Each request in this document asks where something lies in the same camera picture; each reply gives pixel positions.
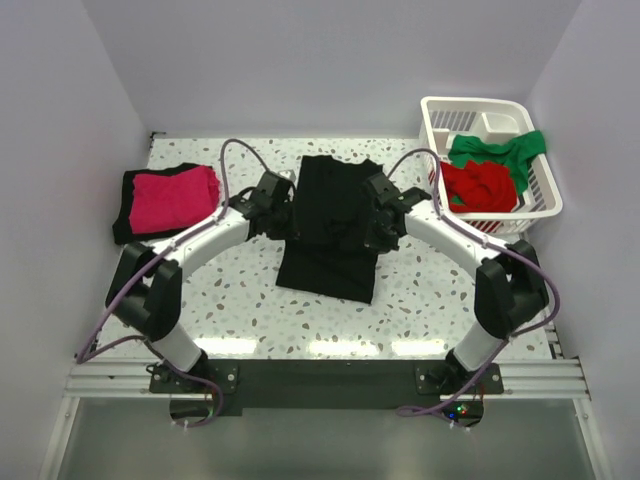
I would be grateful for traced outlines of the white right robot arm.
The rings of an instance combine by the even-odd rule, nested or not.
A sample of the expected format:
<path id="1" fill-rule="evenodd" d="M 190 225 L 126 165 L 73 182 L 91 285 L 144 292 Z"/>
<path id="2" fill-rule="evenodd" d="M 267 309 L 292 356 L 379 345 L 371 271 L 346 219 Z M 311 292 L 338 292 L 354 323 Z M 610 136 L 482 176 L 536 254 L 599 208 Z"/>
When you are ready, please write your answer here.
<path id="1" fill-rule="evenodd" d="M 383 173 L 365 180 L 363 191 L 371 207 L 367 249 L 388 253 L 410 236 L 435 247 L 473 277 L 475 321 L 429 372 L 432 381 L 469 392 L 480 382 L 484 364 L 549 304 L 535 249 L 524 240 L 509 244 L 484 236 L 446 215 L 427 192 L 418 187 L 402 192 Z"/>

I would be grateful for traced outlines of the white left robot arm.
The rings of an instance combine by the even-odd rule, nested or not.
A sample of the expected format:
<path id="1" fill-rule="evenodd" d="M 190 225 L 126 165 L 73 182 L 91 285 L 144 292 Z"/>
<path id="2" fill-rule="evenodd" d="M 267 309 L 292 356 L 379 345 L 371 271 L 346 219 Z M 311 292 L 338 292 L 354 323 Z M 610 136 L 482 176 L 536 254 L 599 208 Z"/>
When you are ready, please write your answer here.
<path id="1" fill-rule="evenodd" d="M 293 171 L 266 171 L 247 194 L 231 197 L 196 226 L 154 246 L 132 242 L 124 247 L 106 306 L 173 366 L 171 378 L 183 391 L 196 392 L 213 379 L 206 353 L 180 324 L 183 282 L 256 236 L 291 238 L 294 194 Z"/>

